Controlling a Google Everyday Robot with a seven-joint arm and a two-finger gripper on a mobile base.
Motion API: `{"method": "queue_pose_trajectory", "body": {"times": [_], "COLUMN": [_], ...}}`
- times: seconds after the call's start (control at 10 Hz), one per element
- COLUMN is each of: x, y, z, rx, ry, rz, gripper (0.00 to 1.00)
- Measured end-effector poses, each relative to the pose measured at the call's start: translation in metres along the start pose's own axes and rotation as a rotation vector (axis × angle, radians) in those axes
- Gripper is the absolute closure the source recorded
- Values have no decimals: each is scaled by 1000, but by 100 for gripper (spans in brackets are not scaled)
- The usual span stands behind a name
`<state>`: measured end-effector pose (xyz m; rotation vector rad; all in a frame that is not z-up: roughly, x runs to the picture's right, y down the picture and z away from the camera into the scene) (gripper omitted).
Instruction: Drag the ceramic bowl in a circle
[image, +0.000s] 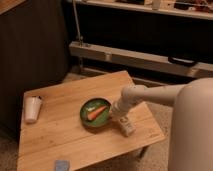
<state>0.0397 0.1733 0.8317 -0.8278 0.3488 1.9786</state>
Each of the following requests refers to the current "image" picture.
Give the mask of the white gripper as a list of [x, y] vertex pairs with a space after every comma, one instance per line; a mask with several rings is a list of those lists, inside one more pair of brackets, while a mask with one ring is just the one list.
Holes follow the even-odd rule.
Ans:
[[129, 137], [135, 132], [135, 127], [130, 122], [127, 116], [118, 118], [116, 122], [118, 123], [121, 132], [123, 133], [124, 136]]

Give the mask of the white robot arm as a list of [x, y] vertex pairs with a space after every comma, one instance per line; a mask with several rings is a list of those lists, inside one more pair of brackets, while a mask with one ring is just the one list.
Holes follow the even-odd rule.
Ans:
[[120, 97], [110, 107], [110, 117], [126, 137], [132, 135], [135, 127], [127, 117], [129, 111], [144, 101], [173, 106], [175, 98], [184, 84], [148, 88], [144, 85], [130, 85], [121, 90]]

